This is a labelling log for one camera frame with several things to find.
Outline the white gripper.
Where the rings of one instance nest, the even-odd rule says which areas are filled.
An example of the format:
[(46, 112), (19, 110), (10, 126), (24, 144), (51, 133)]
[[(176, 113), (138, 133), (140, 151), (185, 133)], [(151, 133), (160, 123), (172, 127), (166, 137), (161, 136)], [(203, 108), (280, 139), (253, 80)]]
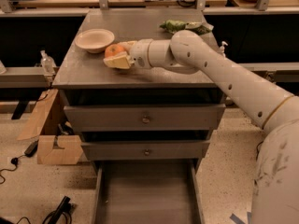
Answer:
[(132, 66), (132, 58), (135, 67), (151, 69), (149, 60), (151, 42), (152, 39), (141, 39), (137, 42), (134, 40), (120, 42), (119, 45), (124, 47), (126, 51), (130, 50), (130, 55), (126, 51), (120, 52), (114, 56), (105, 58), (104, 64), (110, 68), (130, 69)]

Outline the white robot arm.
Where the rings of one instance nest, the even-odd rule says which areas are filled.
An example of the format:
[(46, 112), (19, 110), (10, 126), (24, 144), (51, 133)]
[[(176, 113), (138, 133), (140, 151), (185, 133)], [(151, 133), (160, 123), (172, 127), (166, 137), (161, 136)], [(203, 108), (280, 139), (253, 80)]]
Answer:
[(251, 224), (299, 224), (299, 97), (213, 50), (189, 30), (169, 40), (122, 42), (110, 68), (176, 67), (205, 73), (267, 134), (254, 178)]

